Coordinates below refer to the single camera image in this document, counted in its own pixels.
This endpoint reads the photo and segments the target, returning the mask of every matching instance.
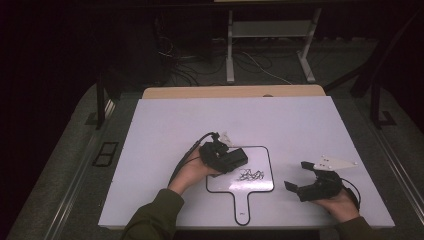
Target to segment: sleeve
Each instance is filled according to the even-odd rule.
[[[341,240],[383,240],[363,217],[336,225]]]
[[[125,227],[123,240],[172,239],[177,215],[184,200],[177,193],[162,189],[153,202],[140,207]]]

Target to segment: white tabletop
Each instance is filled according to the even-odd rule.
[[[315,181],[301,161],[322,155],[358,162],[337,173],[359,188],[361,214],[373,227],[394,223],[330,97],[141,99],[111,183],[100,226],[125,227],[135,211],[167,186],[176,164],[193,143],[208,132],[228,133],[239,146],[269,151],[274,189],[249,194],[250,221],[235,221],[234,198],[211,193],[206,181],[183,194],[180,229],[315,229],[334,224],[321,207],[300,202],[284,187]]]

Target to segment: cable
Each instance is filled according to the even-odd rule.
[[[278,77],[278,76],[275,76],[274,74],[272,74],[272,73],[269,73],[269,72],[267,72],[265,69],[263,69],[262,67],[261,67],[261,65],[259,65],[259,63],[257,63],[256,61],[255,61],[255,59],[253,59],[249,54],[247,54],[246,52],[242,52],[243,54],[245,54],[246,56],[248,56],[250,59],[252,59],[252,61],[264,72],[264,73],[266,73],[266,74],[268,74],[268,75],[270,75],[271,77],[275,77],[275,78],[277,78],[277,79],[280,79],[280,80],[283,80],[284,82],[286,82],[286,83],[288,83],[288,84],[290,84],[290,85],[293,85],[291,82],[289,82],[289,81],[287,81],[286,79],[284,79],[284,78],[281,78],[281,77]]]
[[[181,170],[181,168],[186,163],[196,159],[196,158],[193,158],[193,159],[190,159],[189,161],[186,162],[186,159],[188,158],[188,156],[190,156],[194,152],[194,150],[200,145],[200,143],[203,141],[203,139],[205,139],[208,136],[216,136],[216,135],[218,135],[218,134],[214,133],[214,132],[209,132],[209,133],[203,135],[203,137],[201,137],[199,140],[197,140],[193,144],[193,146],[190,148],[190,150],[188,150],[188,152],[186,152],[186,154],[184,154],[183,158],[178,162],[177,166],[175,167],[174,172],[172,173],[171,178],[169,179],[168,186],[169,186],[169,184],[171,184],[172,180],[174,180],[174,178],[177,176],[178,172]]]
[[[353,185],[353,183],[349,182],[348,180],[346,180],[344,178],[340,178],[340,179],[342,181],[349,183],[353,188],[355,188],[356,192],[358,193],[358,208],[359,208],[359,206],[361,206],[361,193],[359,192],[358,188],[356,188],[356,186]]]

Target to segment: black device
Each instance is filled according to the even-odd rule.
[[[202,161],[224,174],[245,165],[248,161],[243,149],[238,148],[231,152],[228,152],[228,150],[228,146],[219,141],[206,142],[199,148]]]
[[[296,193],[301,202],[332,198],[339,194],[342,189],[345,189],[351,196],[356,208],[359,210],[360,202],[352,190],[343,185],[343,179],[340,178],[336,172],[315,170],[314,164],[310,162],[301,162],[301,165],[303,169],[315,173],[317,180],[313,184],[298,187],[293,183],[284,181],[286,189]]]
[[[240,166],[245,165],[248,162],[248,157],[243,149],[238,148],[234,151],[228,152],[230,148],[219,140],[219,134],[210,132],[197,140],[190,148],[190,150],[188,150],[188,152],[175,167],[175,170],[172,173],[168,184],[172,182],[180,169],[187,163],[187,160],[190,161],[190,159],[187,159],[188,156],[190,156],[193,151],[200,145],[202,140],[208,136],[212,136],[213,141],[203,144],[203,146],[199,148],[199,153],[202,161],[209,167],[225,174]]]

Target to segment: white metal frame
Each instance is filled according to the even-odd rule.
[[[315,29],[318,25],[318,19],[321,14],[321,8],[315,9],[312,20],[304,21],[265,21],[265,22],[233,22],[233,11],[228,14],[228,39],[227,39],[227,83],[234,84],[234,65],[233,65],[233,38],[240,37],[305,37],[305,45],[302,51],[298,52],[300,65],[308,83],[315,83],[315,77],[309,66],[308,55],[309,48],[314,37]]]

